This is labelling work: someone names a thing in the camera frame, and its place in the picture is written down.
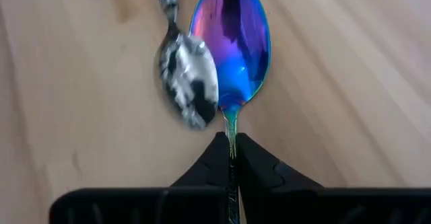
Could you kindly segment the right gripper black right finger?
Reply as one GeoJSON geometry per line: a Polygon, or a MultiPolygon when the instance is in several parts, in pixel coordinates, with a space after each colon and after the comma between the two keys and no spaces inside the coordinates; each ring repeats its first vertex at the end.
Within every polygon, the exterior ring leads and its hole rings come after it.
{"type": "Polygon", "coordinates": [[[236,137],[248,224],[431,224],[431,188],[330,188],[236,137]]]}

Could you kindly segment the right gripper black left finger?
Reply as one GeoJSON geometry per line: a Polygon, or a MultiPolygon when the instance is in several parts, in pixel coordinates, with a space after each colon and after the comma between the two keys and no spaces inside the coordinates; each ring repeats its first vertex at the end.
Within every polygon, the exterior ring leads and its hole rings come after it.
{"type": "Polygon", "coordinates": [[[49,224],[227,224],[228,158],[218,132],[171,186],[74,190],[51,205],[49,224]]]}

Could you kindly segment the silver spoon lavender handle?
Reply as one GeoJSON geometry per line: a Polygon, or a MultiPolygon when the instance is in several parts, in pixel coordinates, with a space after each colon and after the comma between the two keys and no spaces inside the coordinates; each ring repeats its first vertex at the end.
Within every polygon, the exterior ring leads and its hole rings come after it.
{"type": "Polygon", "coordinates": [[[206,43],[177,25],[179,0],[159,0],[168,22],[158,50],[158,70],[178,115],[193,129],[203,130],[218,110],[218,78],[206,43]]]}

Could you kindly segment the iridescent purple teal spoon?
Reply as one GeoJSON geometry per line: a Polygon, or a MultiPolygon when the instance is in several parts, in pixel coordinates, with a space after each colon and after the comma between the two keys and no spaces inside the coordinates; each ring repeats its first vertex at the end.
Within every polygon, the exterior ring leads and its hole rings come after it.
{"type": "Polygon", "coordinates": [[[190,32],[211,51],[218,75],[218,107],[229,140],[228,224],[240,224],[236,181],[237,118],[260,90],[271,62],[271,39],[261,0],[199,0],[190,32]]]}

